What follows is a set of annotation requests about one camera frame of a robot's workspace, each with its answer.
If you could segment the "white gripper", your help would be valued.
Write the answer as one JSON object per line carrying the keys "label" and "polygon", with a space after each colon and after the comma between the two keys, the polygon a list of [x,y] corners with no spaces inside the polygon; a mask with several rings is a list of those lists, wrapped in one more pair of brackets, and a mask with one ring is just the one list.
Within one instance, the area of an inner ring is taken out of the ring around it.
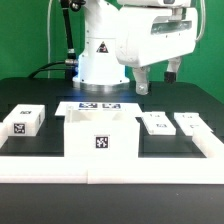
{"label": "white gripper", "polygon": [[133,68],[136,93],[149,91],[149,67],[168,60],[164,81],[174,83],[181,58],[194,51],[197,11],[187,8],[185,18],[172,20],[169,8],[122,7],[118,12],[115,54],[120,64]]}

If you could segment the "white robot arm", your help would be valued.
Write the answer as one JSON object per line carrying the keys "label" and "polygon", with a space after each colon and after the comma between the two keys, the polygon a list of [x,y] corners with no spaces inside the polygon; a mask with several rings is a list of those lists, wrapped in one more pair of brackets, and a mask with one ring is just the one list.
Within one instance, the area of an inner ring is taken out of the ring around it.
{"label": "white robot arm", "polygon": [[[68,56],[74,63],[75,87],[109,92],[126,86],[130,67],[136,92],[149,91],[152,64],[166,61],[164,81],[173,83],[181,58],[194,51],[198,13],[193,0],[59,0],[66,27]],[[85,47],[75,55],[70,11],[84,11]]]}

